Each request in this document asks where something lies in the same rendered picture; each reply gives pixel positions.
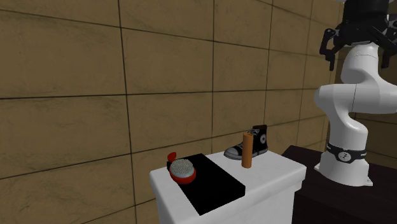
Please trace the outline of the dark robot stand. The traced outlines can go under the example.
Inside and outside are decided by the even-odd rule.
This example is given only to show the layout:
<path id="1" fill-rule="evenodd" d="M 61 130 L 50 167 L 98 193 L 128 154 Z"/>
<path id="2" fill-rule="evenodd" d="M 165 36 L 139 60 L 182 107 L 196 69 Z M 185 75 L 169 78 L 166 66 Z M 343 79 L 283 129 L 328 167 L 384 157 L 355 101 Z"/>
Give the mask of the dark robot stand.
<path id="1" fill-rule="evenodd" d="M 353 187 L 314 169 L 320 151 L 291 145 L 282 155 L 307 167 L 295 192 L 292 224 L 397 224 L 397 169 L 370 164 L 373 186 Z"/>

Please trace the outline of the black flat box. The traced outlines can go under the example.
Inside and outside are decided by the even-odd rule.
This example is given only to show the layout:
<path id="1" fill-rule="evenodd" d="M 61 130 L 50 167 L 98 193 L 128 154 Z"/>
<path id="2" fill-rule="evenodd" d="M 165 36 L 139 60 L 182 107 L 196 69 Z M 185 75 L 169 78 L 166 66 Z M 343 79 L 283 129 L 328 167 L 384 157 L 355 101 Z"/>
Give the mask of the black flat box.
<path id="1" fill-rule="evenodd" d="M 196 177 L 179 187 L 200 216 L 245 196 L 246 186 L 202 153 L 185 159 L 193 164 Z"/>

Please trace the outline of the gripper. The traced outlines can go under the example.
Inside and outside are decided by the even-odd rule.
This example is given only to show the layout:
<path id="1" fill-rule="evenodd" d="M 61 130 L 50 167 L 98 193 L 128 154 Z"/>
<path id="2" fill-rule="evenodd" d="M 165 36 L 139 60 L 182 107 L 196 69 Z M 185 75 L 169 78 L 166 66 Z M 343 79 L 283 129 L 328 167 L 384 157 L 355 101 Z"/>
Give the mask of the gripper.
<path id="1" fill-rule="evenodd" d="M 335 55 L 345 45 L 375 43 L 383 49 L 381 68 L 389 67 L 390 58 L 397 54 L 397 28 L 389 27 L 389 0 L 344 0 L 342 22 L 336 29 L 326 29 L 319 53 L 334 70 Z M 333 41 L 333 48 L 328 48 Z"/>

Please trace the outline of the orange cylinder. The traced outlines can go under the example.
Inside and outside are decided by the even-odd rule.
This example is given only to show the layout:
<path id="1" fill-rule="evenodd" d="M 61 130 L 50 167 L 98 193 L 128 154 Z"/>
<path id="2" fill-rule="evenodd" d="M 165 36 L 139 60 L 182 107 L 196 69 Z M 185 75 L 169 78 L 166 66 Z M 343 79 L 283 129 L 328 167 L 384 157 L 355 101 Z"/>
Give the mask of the orange cylinder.
<path id="1" fill-rule="evenodd" d="M 243 168 L 249 169 L 252 166 L 253 135 L 244 133 L 242 141 L 242 162 Z"/>

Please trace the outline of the black high-top sneaker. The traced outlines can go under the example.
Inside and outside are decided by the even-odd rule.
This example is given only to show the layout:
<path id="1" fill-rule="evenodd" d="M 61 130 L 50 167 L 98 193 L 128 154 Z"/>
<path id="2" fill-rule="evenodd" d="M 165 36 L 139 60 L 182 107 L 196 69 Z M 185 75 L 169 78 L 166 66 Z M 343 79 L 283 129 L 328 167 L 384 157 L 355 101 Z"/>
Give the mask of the black high-top sneaker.
<path id="1" fill-rule="evenodd" d="M 267 125 L 255 125 L 248 133 L 253 135 L 252 157 L 256 157 L 268 151 Z M 242 160 L 243 142 L 229 147 L 224 151 L 224 156 L 232 160 Z"/>

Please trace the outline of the white toilet tank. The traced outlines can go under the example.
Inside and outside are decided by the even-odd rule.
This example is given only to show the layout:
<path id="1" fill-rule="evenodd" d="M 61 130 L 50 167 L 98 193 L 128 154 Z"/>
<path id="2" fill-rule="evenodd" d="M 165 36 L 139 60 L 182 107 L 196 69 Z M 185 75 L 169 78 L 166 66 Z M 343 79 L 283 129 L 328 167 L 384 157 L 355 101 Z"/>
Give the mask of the white toilet tank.
<path id="1" fill-rule="evenodd" d="M 246 187 L 245 196 L 199 215 L 163 167 L 150 172 L 160 224 L 291 224 L 293 201 L 306 167 L 268 151 L 254 157 L 249 169 L 221 152 L 208 155 Z"/>

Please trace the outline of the red round hairbrush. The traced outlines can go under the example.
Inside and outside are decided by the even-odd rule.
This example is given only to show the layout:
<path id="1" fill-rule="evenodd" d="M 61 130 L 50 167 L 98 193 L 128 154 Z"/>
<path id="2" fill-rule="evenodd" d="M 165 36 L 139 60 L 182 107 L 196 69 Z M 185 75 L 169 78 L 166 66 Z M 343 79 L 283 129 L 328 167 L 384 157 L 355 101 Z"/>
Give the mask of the red round hairbrush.
<path id="1" fill-rule="evenodd" d="M 185 158 L 176 158 L 176 152 L 167 155 L 167 170 L 171 178 L 179 185 L 187 185 L 196 177 L 193 164 Z"/>

